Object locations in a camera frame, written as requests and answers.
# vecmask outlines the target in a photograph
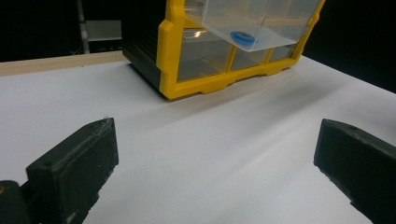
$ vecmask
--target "white table surface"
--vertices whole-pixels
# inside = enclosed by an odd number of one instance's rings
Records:
[[[115,119],[120,164],[84,224],[371,223],[313,165],[322,119],[396,146],[396,95],[302,57],[165,101],[128,62],[0,77],[0,179]]]

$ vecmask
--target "wooden edge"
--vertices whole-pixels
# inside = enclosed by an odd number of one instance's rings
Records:
[[[121,61],[127,61],[122,55],[122,50],[7,62],[0,63],[0,77]]]

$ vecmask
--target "storage organizer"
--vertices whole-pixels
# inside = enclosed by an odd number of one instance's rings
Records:
[[[122,52],[168,99],[295,65],[324,0],[124,0]]]

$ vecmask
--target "yellow plastic frame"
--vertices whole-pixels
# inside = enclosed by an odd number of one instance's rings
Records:
[[[161,23],[158,34],[157,67],[162,71],[160,92],[168,99],[176,99],[197,92],[209,93],[222,90],[239,79],[257,75],[271,76],[295,65],[303,53],[304,45],[314,25],[318,22],[319,12],[324,2],[325,0],[320,1],[317,10],[308,23],[306,33],[296,44],[290,58],[269,63],[271,54],[274,51],[274,49],[269,49],[265,60],[261,64],[232,71],[231,65],[236,51],[236,46],[232,46],[224,72],[214,76],[200,77],[177,83],[183,30],[184,28],[200,28],[200,26],[186,18],[184,0],[167,0],[165,20]]]

